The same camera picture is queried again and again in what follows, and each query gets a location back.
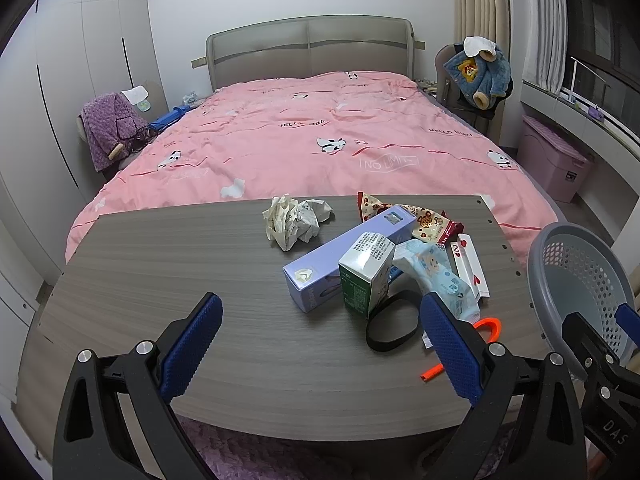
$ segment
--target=orange plastic hook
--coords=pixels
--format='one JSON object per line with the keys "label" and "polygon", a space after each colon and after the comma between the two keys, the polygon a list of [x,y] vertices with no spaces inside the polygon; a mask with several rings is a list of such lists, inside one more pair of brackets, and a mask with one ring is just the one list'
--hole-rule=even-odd
{"label": "orange plastic hook", "polygon": [[[487,342],[494,343],[498,341],[498,338],[500,337],[500,332],[502,332],[502,323],[500,322],[500,320],[497,317],[485,317],[484,319],[481,319],[480,321],[474,323],[474,328],[476,330],[478,330],[483,326],[491,327],[491,335],[489,336],[489,341]],[[441,374],[443,371],[444,371],[444,366],[442,366],[442,364],[438,364],[438,365],[435,365],[430,370],[427,370],[425,373],[423,373],[420,376],[420,378],[425,382],[430,381],[435,376]]]}

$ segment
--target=white sheer curtain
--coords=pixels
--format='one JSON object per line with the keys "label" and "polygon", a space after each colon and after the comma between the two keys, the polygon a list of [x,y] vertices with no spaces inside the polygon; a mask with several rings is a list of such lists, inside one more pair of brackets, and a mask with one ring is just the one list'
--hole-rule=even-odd
{"label": "white sheer curtain", "polygon": [[454,0],[456,41],[482,36],[495,41],[509,59],[511,19],[509,0]]}
{"label": "white sheer curtain", "polygon": [[566,0],[529,0],[529,5],[530,37],[522,76],[557,94],[566,59]]}

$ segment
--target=playing card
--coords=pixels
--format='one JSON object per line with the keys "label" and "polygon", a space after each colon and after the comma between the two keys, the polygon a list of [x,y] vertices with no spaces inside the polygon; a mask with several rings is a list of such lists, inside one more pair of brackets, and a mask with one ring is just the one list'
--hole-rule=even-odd
{"label": "playing card", "polygon": [[484,272],[482,272],[482,267],[480,265],[480,259],[478,258],[478,253],[476,253],[476,248],[474,247],[471,236],[459,234],[458,243],[459,247],[464,251],[466,259],[469,262],[471,270],[471,273],[469,274],[470,279],[480,291],[480,296],[482,298],[488,298],[489,286],[486,284]]}
{"label": "playing card", "polygon": [[471,292],[476,298],[476,301],[478,301],[480,299],[480,291],[472,279],[471,265],[469,264],[464,249],[460,246],[459,242],[452,242],[451,251],[453,252],[453,260],[456,263],[456,268],[458,269],[458,277],[471,288]]}

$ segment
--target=bed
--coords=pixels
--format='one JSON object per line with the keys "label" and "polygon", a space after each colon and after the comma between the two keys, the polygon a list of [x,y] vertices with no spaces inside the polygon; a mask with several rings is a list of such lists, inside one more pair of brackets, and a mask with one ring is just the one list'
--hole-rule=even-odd
{"label": "bed", "polygon": [[418,89],[411,23],[311,16],[213,34],[214,89],[107,183],[74,222],[66,260],[98,216],[285,193],[478,195],[514,252],[557,209],[489,139]]}

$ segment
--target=small white cloth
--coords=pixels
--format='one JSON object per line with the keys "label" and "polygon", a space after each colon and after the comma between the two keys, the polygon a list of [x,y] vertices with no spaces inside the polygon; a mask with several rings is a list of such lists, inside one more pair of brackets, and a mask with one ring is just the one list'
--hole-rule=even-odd
{"label": "small white cloth", "polygon": [[271,207],[262,213],[267,221],[267,238],[276,240],[283,251],[288,251],[300,238],[308,242],[320,232],[320,222],[331,214],[331,206],[324,200],[298,202],[289,195],[275,196]]}
{"label": "small white cloth", "polygon": [[146,88],[143,86],[136,86],[131,90],[123,90],[120,92],[126,97],[132,105],[137,105],[144,101],[147,97],[149,97],[149,92],[146,91]]}
{"label": "small white cloth", "polygon": [[495,43],[487,38],[483,38],[482,36],[468,36],[465,38],[465,54],[469,57],[475,57],[480,54],[482,51],[488,51],[491,53],[489,58],[482,56],[482,58],[486,61],[495,60]]}

